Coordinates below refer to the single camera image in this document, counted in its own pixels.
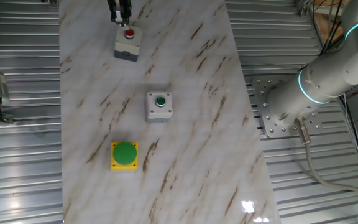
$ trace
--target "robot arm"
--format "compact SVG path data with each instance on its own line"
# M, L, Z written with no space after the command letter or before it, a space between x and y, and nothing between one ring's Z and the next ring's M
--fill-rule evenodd
M269 111L279 123L291 126L358 84L358 0L347 5L342 24L346 37L341 49L314 59L292 81L268 93Z
M111 22L124 27L129 24L131 0L107 0L111 11Z

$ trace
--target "gray cable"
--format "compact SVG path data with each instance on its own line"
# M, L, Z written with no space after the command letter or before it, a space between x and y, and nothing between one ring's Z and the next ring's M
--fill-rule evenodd
M358 187L353 187L353 186L349 186L349 185L343 185L343 184L334 184L334 183L330 183L328 181L323 180L318 173L316 172L316 170L314 169L313 166L313 162L311 161L311 153L310 153L310 144L306 143L305 144L305 148L306 148L306 158L308 160L308 165L309 165L309 169L311 171L311 173L313 174L313 176L315 177L315 179L320 182L320 184L323 184L327 187L332 187L332 188L336 188L336 189L341 189L341 190L351 190L354 192L358 192Z

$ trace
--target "green button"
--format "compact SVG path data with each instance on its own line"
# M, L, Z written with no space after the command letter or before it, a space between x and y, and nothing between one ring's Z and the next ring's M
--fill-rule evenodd
M112 152L114 160L121 165L131 164L135 161L136 155L137 152L135 146L129 142L118 144Z
M162 107L165 105L165 98L162 97L158 97L157 100L155 101L155 104L159 107Z

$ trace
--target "white button box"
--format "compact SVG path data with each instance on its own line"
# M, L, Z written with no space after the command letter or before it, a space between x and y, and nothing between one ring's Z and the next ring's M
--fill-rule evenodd
M173 114L171 93L148 92L146 98L146 121L168 122Z

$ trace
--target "red button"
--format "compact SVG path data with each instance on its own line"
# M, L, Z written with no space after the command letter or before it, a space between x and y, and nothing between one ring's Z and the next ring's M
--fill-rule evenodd
M132 37L134 35L134 31L133 30L127 30L125 31L125 35Z

